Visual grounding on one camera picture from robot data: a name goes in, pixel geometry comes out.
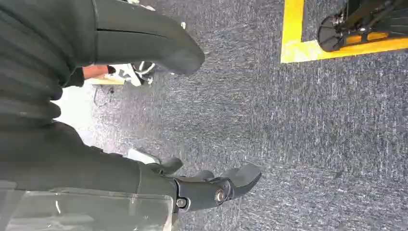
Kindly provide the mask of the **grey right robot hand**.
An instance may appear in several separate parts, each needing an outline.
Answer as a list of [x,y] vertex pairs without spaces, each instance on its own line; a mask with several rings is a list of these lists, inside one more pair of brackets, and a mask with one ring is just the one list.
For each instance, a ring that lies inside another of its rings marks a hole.
[[63,88],[82,86],[85,67],[149,61],[175,74],[205,56],[173,19],[123,0],[3,0],[0,3],[0,178],[18,189],[78,188],[169,195],[186,209],[212,208],[259,181],[246,165],[214,177],[173,177],[180,162],[146,165],[87,146],[58,122]]

